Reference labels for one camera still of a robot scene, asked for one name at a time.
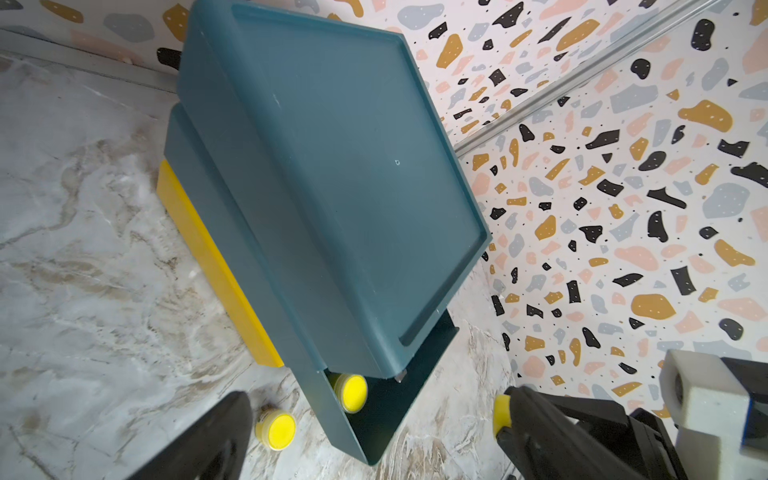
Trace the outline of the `teal drawer cabinet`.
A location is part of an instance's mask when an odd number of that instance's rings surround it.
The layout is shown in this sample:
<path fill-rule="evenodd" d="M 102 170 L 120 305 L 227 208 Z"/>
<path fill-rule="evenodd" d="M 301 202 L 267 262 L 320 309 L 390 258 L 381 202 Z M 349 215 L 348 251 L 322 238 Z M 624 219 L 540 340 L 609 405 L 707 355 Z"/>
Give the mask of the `teal drawer cabinet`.
<path fill-rule="evenodd" d="M 177 94 L 164 160 L 330 443 L 377 464 L 490 241 L 405 37 L 197 1 Z M 332 374 L 366 378 L 360 412 Z"/>

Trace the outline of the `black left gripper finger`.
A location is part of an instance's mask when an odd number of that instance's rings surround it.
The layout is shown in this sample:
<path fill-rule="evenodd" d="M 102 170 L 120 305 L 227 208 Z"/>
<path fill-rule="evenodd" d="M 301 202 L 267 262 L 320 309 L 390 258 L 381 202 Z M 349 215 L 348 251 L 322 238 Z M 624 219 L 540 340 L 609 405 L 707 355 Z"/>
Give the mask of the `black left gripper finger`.
<path fill-rule="evenodd" d="M 233 391 L 131 477 L 238 479 L 252 427 L 253 410 L 248 395 Z"/>

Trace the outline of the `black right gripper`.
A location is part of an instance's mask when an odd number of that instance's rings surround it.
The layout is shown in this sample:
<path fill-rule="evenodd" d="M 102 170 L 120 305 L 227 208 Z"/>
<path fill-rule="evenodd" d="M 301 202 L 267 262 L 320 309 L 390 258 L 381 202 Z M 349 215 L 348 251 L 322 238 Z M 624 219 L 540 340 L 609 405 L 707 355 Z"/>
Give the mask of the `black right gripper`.
<path fill-rule="evenodd" d="M 525 479 L 688 479 L 663 421 L 611 400 L 509 387 L 512 426 L 495 437 Z"/>

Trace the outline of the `yellow paint can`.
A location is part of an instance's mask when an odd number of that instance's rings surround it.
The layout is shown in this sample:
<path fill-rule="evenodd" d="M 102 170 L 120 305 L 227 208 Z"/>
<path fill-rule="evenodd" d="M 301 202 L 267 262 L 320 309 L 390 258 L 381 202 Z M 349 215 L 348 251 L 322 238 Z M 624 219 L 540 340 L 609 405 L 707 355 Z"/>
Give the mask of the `yellow paint can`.
<path fill-rule="evenodd" d="M 342 409 L 348 414 L 360 412 L 368 398 L 368 384 L 358 374 L 332 374 L 330 383 Z"/>
<path fill-rule="evenodd" d="M 511 397 L 507 394 L 498 395 L 494 399 L 492 418 L 494 437 L 497 437 L 503 428 L 510 428 L 512 426 L 510 402 Z"/>
<path fill-rule="evenodd" d="M 256 439 L 272 451 L 289 447 L 296 432 L 297 422 L 293 415 L 277 408 L 262 411 L 254 427 Z"/>

